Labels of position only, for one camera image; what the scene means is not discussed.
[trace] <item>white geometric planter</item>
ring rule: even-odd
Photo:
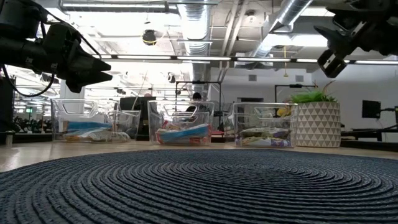
[[[340,147],[340,104],[298,104],[296,146]]]

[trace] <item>round woven rug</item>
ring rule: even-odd
[[[0,223],[398,223],[398,161],[120,152],[0,173]]]

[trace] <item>wooden floor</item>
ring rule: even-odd
[[[237,149],[233,144],[212,144],[210,147],[189,147],[195,149]],[[107,152],[126,152],[157,149],[187,149],[182,146],[151,146],[149,142],[129,142],[124,144],[88,144],[88,143],[29,143],[16,144],[13,147],[0,146],[0,172],[18,167],[35,164],[37,162],[59,159],[64,157],[82,156]],[[368,156],[397,159],[398,152],[373,151],[366,149],[319,149],[296,147],[295,149],[281,149],[298,152],[319,152],[327,154],[341,154],[351,156]]]

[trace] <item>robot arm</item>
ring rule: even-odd
[[[47,15],[31,0],[0,0],[0,65],[56,74],[75,93],[85,85],[111,80],[111,75],[102,72],[111,66],[80,47],[82,36],[71,25],[54,23],[45,33]],[[43,38],[36,38],[40,25]]]
[[[315,29],[328,39],[328,50],[318,64],[329,78],[346,67],[344,58],[360,47],[382,55],[398,55],[398,3],[396,0],[348,0],[326,7],[335,13],[338,30]]]

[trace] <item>clear plastic bin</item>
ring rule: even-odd
[[[115,119],[108,123],[116,124],[115,130],[117,133],[126,133],[130,139],[135,139],[138,132],[139,119],[141,111],[112,111],[109,113],[109,119]]]
[[[148,102],[152,144],[210,145],[214,103],[195,101]]]
[[[233,126],[237,146],[294,147],[297,105],[235,103]]]
[[[112,100],[52,99],[54,141],[127,142],[138,127],[140,112],[122,112]]]
[[[235,143],[234,115],[231,112],[223,113],[223,127],[225,143]]]

